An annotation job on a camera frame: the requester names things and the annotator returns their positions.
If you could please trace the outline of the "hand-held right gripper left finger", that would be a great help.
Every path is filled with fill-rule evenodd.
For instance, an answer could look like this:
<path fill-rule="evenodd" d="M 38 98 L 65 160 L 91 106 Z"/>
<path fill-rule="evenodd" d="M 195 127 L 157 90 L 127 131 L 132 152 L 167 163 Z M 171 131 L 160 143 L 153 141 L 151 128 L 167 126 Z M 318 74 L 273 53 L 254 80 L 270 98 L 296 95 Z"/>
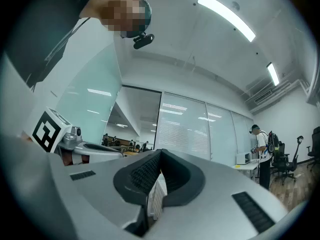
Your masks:
<path fill-rule="evenodd" d="M 121 169 L 151 159 L 155 151 L 105 162 L 64 166 L 49 154 L 54 183 L 78 240 L 138 240 L 133 233 L 148 222 L 146 208 L 119 194 L 114 178 Z"/>

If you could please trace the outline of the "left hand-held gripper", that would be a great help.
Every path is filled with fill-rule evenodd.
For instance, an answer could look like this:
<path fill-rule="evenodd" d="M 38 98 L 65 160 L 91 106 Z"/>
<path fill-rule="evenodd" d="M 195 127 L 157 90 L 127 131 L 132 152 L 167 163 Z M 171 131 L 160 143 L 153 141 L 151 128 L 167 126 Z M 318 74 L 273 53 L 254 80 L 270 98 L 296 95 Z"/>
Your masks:
<path fill-rule="evenodd" d="M 81 128 L 71 124 L 55 109 L 46 107 L 33 118 L 31 139 L 47 153 L 54 153 L 58 147 L 74 150 L 75 163 L 100 163 L 124 157 L 111 147 L 82 142 Z"/>

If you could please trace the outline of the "person's left hand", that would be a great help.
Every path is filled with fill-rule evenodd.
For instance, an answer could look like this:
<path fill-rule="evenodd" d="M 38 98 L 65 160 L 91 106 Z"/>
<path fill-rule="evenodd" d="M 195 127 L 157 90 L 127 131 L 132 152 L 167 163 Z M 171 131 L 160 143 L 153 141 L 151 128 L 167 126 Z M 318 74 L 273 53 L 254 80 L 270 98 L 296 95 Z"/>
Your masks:
<path fill-rule="evenodd" d="M 61 158 L 65 166 L 88 164 L 90 162 L 89 155 L 73 155 L 73 152 L 71 150 L 64 149 L 61 151 Z"/>

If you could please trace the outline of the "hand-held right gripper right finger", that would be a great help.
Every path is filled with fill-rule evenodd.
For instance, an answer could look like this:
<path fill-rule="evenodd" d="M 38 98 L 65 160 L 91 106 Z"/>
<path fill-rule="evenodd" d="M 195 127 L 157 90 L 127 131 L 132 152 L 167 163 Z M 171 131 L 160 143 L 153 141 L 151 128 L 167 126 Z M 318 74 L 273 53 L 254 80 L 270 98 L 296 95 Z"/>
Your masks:
<path fill-rule="evenodd" d="M 238 170 L 187 153 L 173 154 L 199 167 L 205 176 L 201 193 L 184 206 L 165 207 L 149 230 L 151 240 L 247 240 L 258 231 L 233 198 L 246 192 L 275 222 L 288 210 L 271 192 Z"/>

